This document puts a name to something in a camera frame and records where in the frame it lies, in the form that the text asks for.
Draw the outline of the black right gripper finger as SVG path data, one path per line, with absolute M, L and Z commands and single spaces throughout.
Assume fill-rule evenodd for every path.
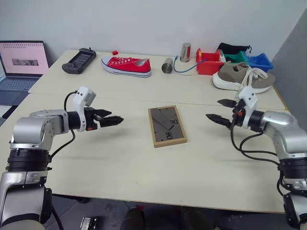
M 221 99 L 217 101 L 219 104 L 225 107 L 229 108 L 235 108 L 237 105 L 237 102 L 235 100 L 230 100 L 230 99 Z
M 232 126 L 232 122 L 230 122 L 229 119 L 223 118 L 223 117 L 221 117 L 220 115 L 216 115 L 216 114 L 206 114 L 206 117 L 207 117 L 209 120 L 211 120 L 211 121 L 213 121 L 213 122 L 215 122 L 215 123 L 217 123 L 217 124 L 219 124 L 219 125 L 222 125 L 222 126 L 224 126 L 224 127 L 226 127 L 226 128 L 232 128 L 232 127 L 233 127 L 233 126 Z

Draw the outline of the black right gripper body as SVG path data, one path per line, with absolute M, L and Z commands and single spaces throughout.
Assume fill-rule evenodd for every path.
M 243 121 L 245 118 L 245 102 L 243 99 L 240 99 L 233 108 L 233 120 L 232 123 L 235 126 L 241 127 L 243 126 Z

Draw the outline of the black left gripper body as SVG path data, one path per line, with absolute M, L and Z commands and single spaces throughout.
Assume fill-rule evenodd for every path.
M 98 110 L 92 108 L 92 107 L 86 107 L 84 108 L 84 115 L 85 115 L 85 120 L 86 120 L 86 131 L 92 131 L 92 130 L 97 130 L 98 126 L 97 123 L 95 122 L 95 119 L 97 116 L 100 117 L 98 114 Z

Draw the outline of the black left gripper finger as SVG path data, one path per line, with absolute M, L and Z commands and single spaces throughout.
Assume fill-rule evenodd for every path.
M 112 112 L 104 110 L 104 109 L 97 109 L 94 113 L 95 118 L 104 118 L 108 115 L 111 115 Z
M 123 118 L 120 116 L 108 116 L 103 117 L 99 123 L 100 127 L 110 127 L 110 126 L 116 126 L 119 125 L 121 122 L 123 122 Z

